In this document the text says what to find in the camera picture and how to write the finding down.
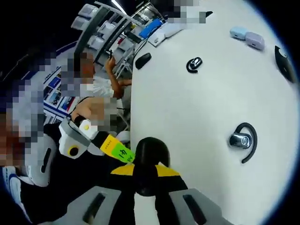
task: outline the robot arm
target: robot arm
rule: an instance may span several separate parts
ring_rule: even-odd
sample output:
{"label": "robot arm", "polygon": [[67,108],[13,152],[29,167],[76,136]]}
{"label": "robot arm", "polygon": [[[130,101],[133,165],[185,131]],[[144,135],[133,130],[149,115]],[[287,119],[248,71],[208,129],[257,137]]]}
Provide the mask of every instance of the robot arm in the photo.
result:
{"label": "robot arm", "polygon": [[[69,158],[76,159],[88,151],[97,156],[107,154],[126,163],[134,160],[134,153],[127,149],[120,140],[105,131],[98,131],[97,126],[93,126],[90,120],[82,116],[78,116],[75,122],[65,118],[60,124],[60,132],[60,153]],[[127,158],[118,157],[121,155],[120,152]]]}
{"label": "robot arm", "polygon": [[31,149],[30,155],[26,155],[27,164],[22,167],[23,176],[19,176],[20,180],[39,187],[46,187],[50,183],[50,169],[55,157],[57,147],[55,141],[44,134]]}
{"label": "robot arm", "polygon": [[111,172],[108,186],[93,187],[67,208],[54,225],[135,224],[134,195],[155,196],[155,208],[161,225],[232,225],[222,216],[221,208],[196,189],[188,189],[175,170],[158,165],[164,157],[151,157],[154,148],[164,151],[162,141],[146,138],[136,149],[135,164]]}

